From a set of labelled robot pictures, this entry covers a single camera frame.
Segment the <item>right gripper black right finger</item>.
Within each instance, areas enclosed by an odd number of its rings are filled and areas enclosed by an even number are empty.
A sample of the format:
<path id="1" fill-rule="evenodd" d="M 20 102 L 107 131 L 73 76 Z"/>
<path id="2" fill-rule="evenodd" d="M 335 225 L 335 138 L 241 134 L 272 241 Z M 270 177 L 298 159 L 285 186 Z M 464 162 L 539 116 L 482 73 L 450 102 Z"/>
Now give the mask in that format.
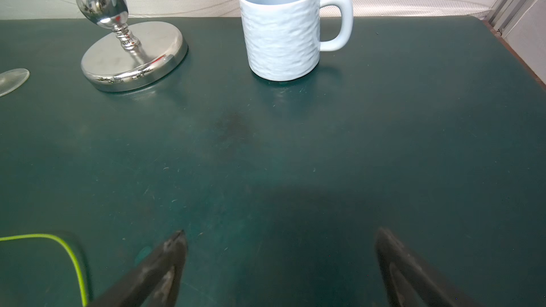
<path id="1" fill-rule="evenodd" d="M 440 271 L 407 247 L 391 230 L 379 228 L 375 252 L 391 306 L 479 306 Z"/>

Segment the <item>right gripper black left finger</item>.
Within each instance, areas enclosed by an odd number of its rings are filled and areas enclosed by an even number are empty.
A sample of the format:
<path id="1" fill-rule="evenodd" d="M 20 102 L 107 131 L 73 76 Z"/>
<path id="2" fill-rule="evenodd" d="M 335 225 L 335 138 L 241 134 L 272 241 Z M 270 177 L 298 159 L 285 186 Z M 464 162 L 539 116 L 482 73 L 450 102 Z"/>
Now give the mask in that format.
<path id="1" fill-rule="evenodd" d="M 188 253 L 186 233 L 176 231 L 90 306 L 175 306 Z"/>

